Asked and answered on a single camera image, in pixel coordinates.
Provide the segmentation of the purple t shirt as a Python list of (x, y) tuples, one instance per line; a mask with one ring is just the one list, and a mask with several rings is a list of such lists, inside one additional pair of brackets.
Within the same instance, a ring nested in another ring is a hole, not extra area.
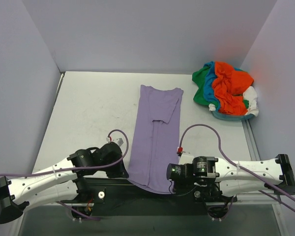
[(166, 172), (178, 163), (180, 108), (183, 90), (158, 90), (141, 85), (128, 166), (128, 180), (156, 194), (169, 194)]

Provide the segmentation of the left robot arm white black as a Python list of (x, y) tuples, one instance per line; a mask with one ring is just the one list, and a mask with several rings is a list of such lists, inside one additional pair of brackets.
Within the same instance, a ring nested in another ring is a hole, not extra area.
[(0, 175), (0, 224), (9, 223), (29, 209), (44, 204), (89, 198), (85, 176), (98, 171), (108, 178), (128, 178), (117, 143), (79, 149), (60, 162), (28, 176)]

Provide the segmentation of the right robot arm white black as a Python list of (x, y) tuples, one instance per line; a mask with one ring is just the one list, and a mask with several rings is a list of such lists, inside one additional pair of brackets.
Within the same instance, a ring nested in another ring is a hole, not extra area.
[(214, 201), (260, 190), (295, 195), (295, 177), (286, 154), (265, 161), (237, 161), (234, 165), (223, 158), (183, 154), (178, 164), (168, 165), (166, 177), (174, 183), (175, 192), (197, 185), (208, 190)]

